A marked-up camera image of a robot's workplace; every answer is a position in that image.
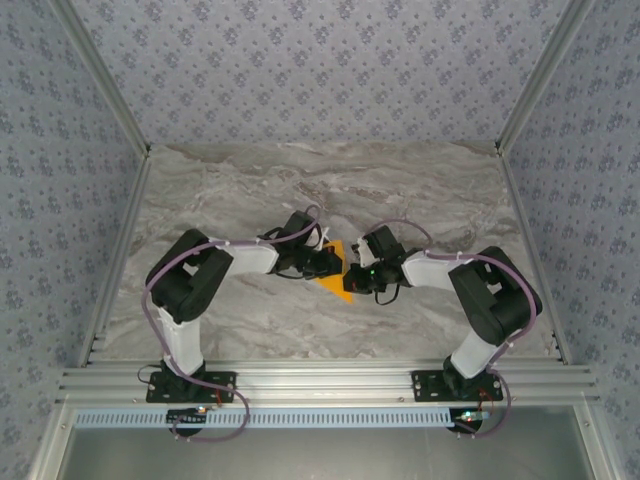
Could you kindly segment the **orange paper sheet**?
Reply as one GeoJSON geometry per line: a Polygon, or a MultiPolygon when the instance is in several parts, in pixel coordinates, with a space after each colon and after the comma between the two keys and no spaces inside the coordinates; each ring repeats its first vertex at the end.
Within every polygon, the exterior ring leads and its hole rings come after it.
{"type": "Polygon", "coordinates": [[[353,294],[344,289],[343,278],[347,273],[347,258],[342,240],[329,241],[323,246],[324,249],[332,249],[341,260],[341,272],[324,278],[315,279],[315,282],[321,287],[336,295],[347,304],[353,303],[353,294]]]}

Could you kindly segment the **aluminium front beam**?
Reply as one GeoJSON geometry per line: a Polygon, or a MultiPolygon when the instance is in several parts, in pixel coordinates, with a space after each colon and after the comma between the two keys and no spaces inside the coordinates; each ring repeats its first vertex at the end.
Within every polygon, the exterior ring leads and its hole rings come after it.
{"type": "MultiPolygon", "coordinates": [[[[146,387],[141,363],[97,361],[64,370],[55,400],[69,405],[141,404],[146,387]]],[[[411,372],[440,368],[438,360],[333,359],[210,361],[214,371],[234,371],[237,388],[256,407],[398,406],[413,402],[411,372]]],[[[496,365],[520,406],[596,403],[591,369],[545,358],[508,358],[496,365]]]]}

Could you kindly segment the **right controller board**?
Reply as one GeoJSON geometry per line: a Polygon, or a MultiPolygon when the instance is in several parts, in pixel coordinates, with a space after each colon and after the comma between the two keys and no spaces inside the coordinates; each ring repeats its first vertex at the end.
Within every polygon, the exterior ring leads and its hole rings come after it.
{"type": "Polygon", "coordinates": [[[492,411],[471,408],[452,408],[451,418],[454,422],[462,424],[482,423],[491,417],[492,411]]]}

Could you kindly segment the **controller board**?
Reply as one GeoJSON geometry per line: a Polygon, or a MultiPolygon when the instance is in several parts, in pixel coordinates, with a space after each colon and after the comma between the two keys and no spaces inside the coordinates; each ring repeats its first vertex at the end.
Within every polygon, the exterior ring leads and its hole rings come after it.
{"type": "Polygon", "coordinates": [[[165,415],[165,423],[168,426],[185,428],[187,425],[204,425],[207,421],[208,410],[206,408],[169,409],[165,415]]]}
{"type": "Polygon", "coordinates": [[[454,422],[462,424],[482,423],[491,417],[492,411],[471,408],[452,408],[451,418],[454,422]]]}

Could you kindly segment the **left controller board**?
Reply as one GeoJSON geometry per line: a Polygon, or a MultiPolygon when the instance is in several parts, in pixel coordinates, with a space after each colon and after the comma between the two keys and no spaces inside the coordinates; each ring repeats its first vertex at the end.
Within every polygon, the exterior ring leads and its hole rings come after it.
{"type": "Polygon", "coordinates": [[[185,428],[187,425],[204,425],[207,421],[208,410],[206,408],[169,409],[165,415],[165,423],[168,426],[185,428]]]}

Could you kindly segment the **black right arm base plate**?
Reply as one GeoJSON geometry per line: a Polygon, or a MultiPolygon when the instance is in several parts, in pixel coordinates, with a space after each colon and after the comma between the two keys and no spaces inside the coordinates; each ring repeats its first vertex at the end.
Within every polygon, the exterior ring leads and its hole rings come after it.
{"type": "Polygon", "coordinates": [[[416,370],[410,377],[416,402],[479,402],[504,399],[498,376],[487,372],[465,379],[455,370],[416,370]]]}

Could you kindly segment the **aluminium right side rail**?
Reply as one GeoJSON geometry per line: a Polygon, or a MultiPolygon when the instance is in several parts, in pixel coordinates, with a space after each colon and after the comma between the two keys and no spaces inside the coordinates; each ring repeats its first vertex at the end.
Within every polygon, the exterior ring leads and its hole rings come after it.
{"type": "Polygon", "coordinates": [[[538,288],[538,294],[543,303],[543,312],[546,314],[551,325],[556,356],[564,365],[571,365],[573,364],[573,358],[564,334],[560,316],[557,312],[557,308],[551,294],[550,286],[546,279],[543,263],[536,248],[534,236],[528,222],[524,204],[517,188],[515,177],[508,159],[505,156],[500,155],[499,161],[515,216],[523,236],[527,256],[531,263],[533,277],[535,278],[535,286],[538,288]]]}

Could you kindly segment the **aluminium rail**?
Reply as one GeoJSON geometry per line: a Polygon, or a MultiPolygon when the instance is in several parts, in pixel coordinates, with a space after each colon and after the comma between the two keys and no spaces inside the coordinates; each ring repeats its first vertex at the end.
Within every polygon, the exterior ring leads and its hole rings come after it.
{"type": "Polygon", "coordinates": [[[551,325],[556,356],[564,365],[571,365],[573,364],[573,358],[564,334],[560,316],[557,312],[557,308],[551,294],[550,286],[546,279],[543,263],[536,248],[534,236],[528,222],[524,204],[517,188],[515,177],[508,159],[505,156],[500,155],[499,161],[515,216],[523,236],[527,256],[531,263],[533,277],[535,278],[535,286],[538,288],[538,294],[543,303],[543,312],[546,314],[551,325]]]}
{"type": "Polygon", "coordinates": [[[129,255],[129,248],[138,218],[140,204],[144,196],[149,171],[149,152],[145,152],[141,157],[124,211],[124,217],[114,243],[114,250],[108,263],[106,276],[88,323],[87,332],[77,362],[78,368],[86,368],[89,365],[89,359],[94,342],[103,332],[109,319],[115,298],[117,297],[120,281],[129,255]]]}

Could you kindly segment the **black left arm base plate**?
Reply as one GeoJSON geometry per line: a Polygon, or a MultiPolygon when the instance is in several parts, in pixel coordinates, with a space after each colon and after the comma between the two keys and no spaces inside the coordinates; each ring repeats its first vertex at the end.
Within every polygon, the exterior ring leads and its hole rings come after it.
{"type": "MultiPolygon", "coordinates": [[[[235,372],[200,372],[197,379],[202,382],[222,385],[234,389],[235,372]]],[[[204,387],[176,376],[171,370],[155,371],[148,380],[147,403],[231,403],[234,394],[226,390],[204,387]]]]}

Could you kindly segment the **aluminium left side rail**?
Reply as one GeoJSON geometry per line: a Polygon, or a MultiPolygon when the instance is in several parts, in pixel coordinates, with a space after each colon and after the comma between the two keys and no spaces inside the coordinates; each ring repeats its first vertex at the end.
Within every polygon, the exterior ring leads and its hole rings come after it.
{"type": "Polygon", "coordinates": [[[106,276],[88,323],[87,332],[77,362],[78,368],[86,368],[89,365],[89,359],[94,342],[103,332],[109,319],[115,298],[117,297],[120,281],[129,255],[129,248],[138,218],[140,204],[144,196],[149,171],[149,152],[145,152],[141,157],[124,211],[124,217],[114,243],[114,250],[108,263],[106,276]]]}

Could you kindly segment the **aluminium right frame post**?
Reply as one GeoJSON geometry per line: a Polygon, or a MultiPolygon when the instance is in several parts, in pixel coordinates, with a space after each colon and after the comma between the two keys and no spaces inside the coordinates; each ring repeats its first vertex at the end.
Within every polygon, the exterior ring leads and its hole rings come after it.
{"type": "Polygon", "coordinates": [[[515,144],[595,3],[596,0],[567,0],[566,7],[496,139],[495,146],[499,156],[505,157],[515,144]]]}

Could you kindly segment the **aluminium frame post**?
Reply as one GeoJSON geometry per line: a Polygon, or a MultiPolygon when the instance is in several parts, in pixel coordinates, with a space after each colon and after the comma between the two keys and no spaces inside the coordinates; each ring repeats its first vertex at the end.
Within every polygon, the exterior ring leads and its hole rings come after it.
{"type": "Polygon", "coordinates": [[[596,0],[567,0],[566,7],[496,139],[495,146],[499,156],[505,157],[515,144],[595,3],[596,0]]]}
{"type": "Polygon", "coordinates": [[[71,0],[47,0],[47,2],[129,143],[137,154],[146,157],[149,147],[148,142],[144,138],[133,112],[125,101],[115,77],[110,73],[89,30],[85,27],[71,0]]]}

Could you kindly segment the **aluminium left frame post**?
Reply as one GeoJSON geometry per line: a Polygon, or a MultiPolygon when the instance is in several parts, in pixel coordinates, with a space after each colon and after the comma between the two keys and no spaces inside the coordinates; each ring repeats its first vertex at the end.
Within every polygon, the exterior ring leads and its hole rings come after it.
{"type": "Polygon", "coordinates": [[[71,0],[47,0],[47,2],[129,143],[137,154],[146,157],[149,147],[148,142],[144,138],[133,112],[125,101],[115,77],[110,73],[89,30],[85,27],[71,0]]]}

